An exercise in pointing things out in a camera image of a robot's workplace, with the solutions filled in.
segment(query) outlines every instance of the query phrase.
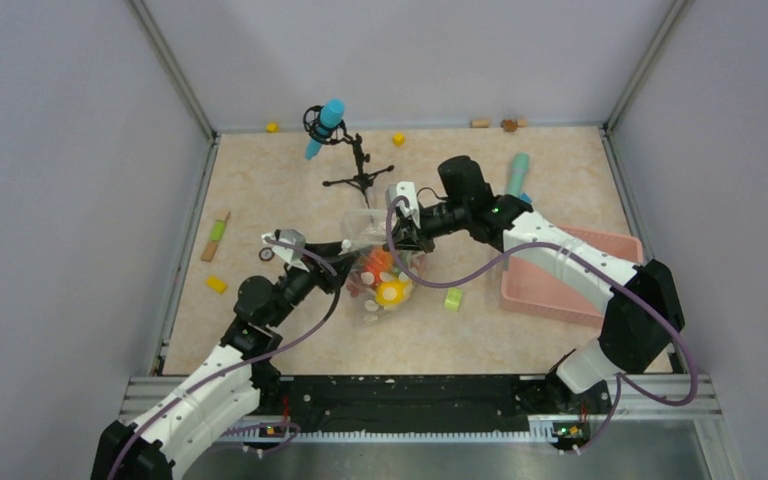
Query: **pink tray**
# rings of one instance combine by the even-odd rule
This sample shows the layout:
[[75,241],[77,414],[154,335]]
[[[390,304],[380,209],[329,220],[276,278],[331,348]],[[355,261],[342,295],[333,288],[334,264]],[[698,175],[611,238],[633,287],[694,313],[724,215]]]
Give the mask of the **pink tray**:
[[[558,227],[609,255],[636,263],[643,261],[643,245],[634,237],[585,228]],[[604,320],[596,307],[572,287],[516,257],[510,258],[508,269],[502,273],[502,308],[593,327],[601,327]]]

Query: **yellow block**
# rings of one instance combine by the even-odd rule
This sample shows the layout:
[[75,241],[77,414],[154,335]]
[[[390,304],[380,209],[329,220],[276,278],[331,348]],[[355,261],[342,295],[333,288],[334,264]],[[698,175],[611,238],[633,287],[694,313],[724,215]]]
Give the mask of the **yellow block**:
[[225,293],[225,289],[228,288],[228,284],[223,282],[222,280],[219,280],[217,277],[214,277],[213,275],[207,277],[207,280],[205,281],[207,283],[207,286],[214,289],[216,293],[223,294]]

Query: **microphone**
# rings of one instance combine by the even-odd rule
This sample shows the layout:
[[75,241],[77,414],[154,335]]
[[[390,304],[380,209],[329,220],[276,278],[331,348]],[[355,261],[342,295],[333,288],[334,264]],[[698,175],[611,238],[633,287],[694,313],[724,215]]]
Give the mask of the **microphone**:
[[305,158],[310,160],[319,153],[322,148],[322,142],[319,139],[328,139],[334,129],[340,125],[343,120],[343,112],[346,110],[343,102],[338,98],[332,98],[319,111],[319,115],[313,119],[310,134],[310,142],[305,149]]

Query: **microphone stand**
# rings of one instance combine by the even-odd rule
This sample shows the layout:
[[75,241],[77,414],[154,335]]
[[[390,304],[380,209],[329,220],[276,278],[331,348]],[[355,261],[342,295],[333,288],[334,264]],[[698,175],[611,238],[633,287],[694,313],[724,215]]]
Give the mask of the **microphone stand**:
[[305,111],[304,118],[302,120],[304,123],[305,131],[308,135],[310,135],[310,138],[323,145],[337,145],[339,143],[347,143],[351,145],[352,155],[355,159],[355,168],[357,168],[357,174],[355,176],[351,178],[342,178],[340,180],[326,180],[322,182],[322,186],[330,187],[332,185],[346,184],[354,187],[360,191],[361,195],[363,195],[363,200],[366,202],[366,207],[371,209],[372,207],[369,205],[369,196],[367,195],[366,191],[372,187],[373,183],[375,182],[375,178],[378,177],[378,175],[384,172],[392,172],[396,167],[394,165],[390,165],[372,173],[364,172],[363,165],[365,163],[369,163],[370,156],[368,153],[363,153],[363,138],[359,133],[350,135],[348,132],[346,132],[346,123],[342,120],[336,127],[328,131],[328,135],[321,135],[319,131],[329,129],[323,128],[322,124],[319,122],[320,110],[322,110],[322,106],[317,105],[310,107]]

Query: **colorful toy pieces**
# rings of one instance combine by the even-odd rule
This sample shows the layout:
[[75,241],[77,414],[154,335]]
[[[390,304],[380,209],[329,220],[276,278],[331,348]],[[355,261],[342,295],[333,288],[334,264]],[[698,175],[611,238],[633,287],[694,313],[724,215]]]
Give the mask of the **colorful toy pieces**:
[[[417,256],[417,252],[402,252],[400,255],[403,263],[409,264],[412,271],[418,271],[421,256]],[[413,292],[413,281],[395,265],[393,254],[381,247],[373,249],[355,268],[346,287],[354,298],[362,293],[371,295],[372,298],[364,302],[368,312],[393,310],[409,299]]]

